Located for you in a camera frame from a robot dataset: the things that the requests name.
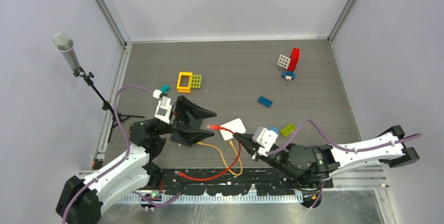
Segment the yellow cable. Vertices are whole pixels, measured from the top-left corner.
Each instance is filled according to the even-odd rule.
[[[230,143],[230,146],[233,147],[233,150],[235,151],[235,154],[236,154],[236,156],[237,156],[237,151],[236,151],[235,145],[233,144],[233,141],[230,140],[229,143]],[[220,157],[222,158],[222,161],[224,162],[225,167],[228,168],[227,162],[225,161],[225,158],[224,158],[224,154],[223,154],[222,151],[219,149],[219,147],[217,147],[217,146],[215,146],[215,145],[212,145],[212,144],[205,144],[205,143],[202,143],[202,142],[198,142],[197,144],[205,145],[205,146],[207,146],[207,147],[212,147],[212,148],[218,150],[219,153],[220,153]],[[243,172],[243,166],[242,166],[242,161],[240,161],[240,157],[239,157],[238,161],[239,161],[239,165],[240,165],[240,172],[239,172],[239,173],[235,173],[235,172],[234,172],[233,170],[231,170],[231,169],[228,170],[228,171],[229,171],[232,175],[234,175],[234,176],[240,176],[240,175],[242,174],[242,172]]]

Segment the green toy block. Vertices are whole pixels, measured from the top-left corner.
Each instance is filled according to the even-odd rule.
[[[294,126],[294,124],[290,123],[288,126],[284,127],[284,129],[281,130],[281,134],[285,138],[290,135],[290,133],[294,132],[294,130],[296,130],[296,127]]]
[[[191,76],[191,88],[200,88],[202,81],[202,75],[192,75]]]

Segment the black stand pole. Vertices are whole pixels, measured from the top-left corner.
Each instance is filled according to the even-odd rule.
[[[103,102],[103,106],[102,106],[102,110],[109,110],[113,116],[113,124],[111,125],[111,130],[109,131],[109,137],[108,137],[108,143],[111,140],[111,134],[113,133],[113,129],[118,126],[117,124],[117,120],[116,120],[116,116],[115,116],[115,112],[113,107],[111,106],[111,104],[100,94],[100,92],[97,90],[97,88],[94,86],[94,82],[92,80],[92,78],[94,77],[94,75],[89,72],[88,75],[86,75],[85,71],[80,68],[77,71],[74,71],[74,76],[80,76],[83,78],[83,80],[88,84],[88,86],[91,86],[91,88],[95,91],[95,93],[100,97],[100,99]],[[120,122],[123,124],[123,122],[125,122],[126,120],[128,120],[129,118],[144,118],[144,116],[136,116],[136,115],[126,115],[126,114],[121,114],[121,113],[117,113],[117,116],[119,117]]]

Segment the blue toy block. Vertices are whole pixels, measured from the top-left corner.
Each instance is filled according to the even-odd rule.
[[[296,74],[294,74],[294,72],[292,71],[284,71],[282,72],[282,78],[284,79],[285,76],[291,76],[292,80],[294,80],[296,78]]]
[[[270,108],[271,105],[273,104],[272,101],[270,101],[269,99],[266,99],[266,98],[263,97],[263,96],[260,96],[260,97],[259,97],[258,102],[259,102],[259,104],[262,104],[262,105],[264,105],[264,106],[266,106],[266,107],[268,107],[268,108]]]
[[[165,84],[160,88],[160,91],[163,93],[167,93],[170,90],[170,86],[168,84]]]
[[[277,127],[270,127],[270,131],[276,132],[276,134],[279,134],[279,130]]]

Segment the white wall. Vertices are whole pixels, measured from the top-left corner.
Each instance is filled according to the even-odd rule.
[[[327,37],[347,2],[347,0],[113,1],[132,41]]]
[[[86,169],[101,101],[52,45],[57,32],[108,96],[121,47],[94,0],[0,0],[0,223],[60,223],[65,181]]]
[[[444,219],[443,18],[443,0],[357,0],[333,43],[362,137],[423,133],[421,159],[386,170],[402,224]]]

